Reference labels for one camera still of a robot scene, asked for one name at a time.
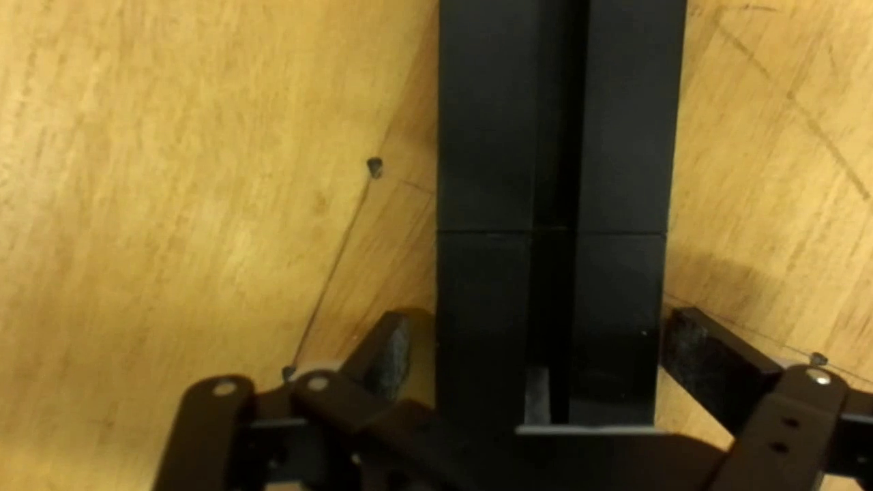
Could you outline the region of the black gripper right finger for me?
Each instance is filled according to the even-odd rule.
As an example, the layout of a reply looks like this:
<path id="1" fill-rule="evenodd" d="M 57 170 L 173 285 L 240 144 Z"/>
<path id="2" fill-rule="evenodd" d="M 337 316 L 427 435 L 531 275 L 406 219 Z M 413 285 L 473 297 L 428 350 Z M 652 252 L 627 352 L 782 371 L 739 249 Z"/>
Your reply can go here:
<path id="1" fill-rule="evenodd" d="M 728 431 L 739 435 L 784 368 L 700 309 L 663 327 L 663 368 Z"/>

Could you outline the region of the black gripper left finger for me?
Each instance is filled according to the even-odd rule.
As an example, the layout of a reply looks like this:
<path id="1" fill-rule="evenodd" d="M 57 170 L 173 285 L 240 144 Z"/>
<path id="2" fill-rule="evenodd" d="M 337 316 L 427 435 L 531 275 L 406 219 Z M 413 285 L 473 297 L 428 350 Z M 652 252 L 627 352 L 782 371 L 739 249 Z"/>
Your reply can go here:
<path id="1" fill-rule="evenodd" d="M 401 402 L 438 402 L 438 327 L 420 309 L 385 311 L 352 354 L 342 373 L 365 390 Z"/>

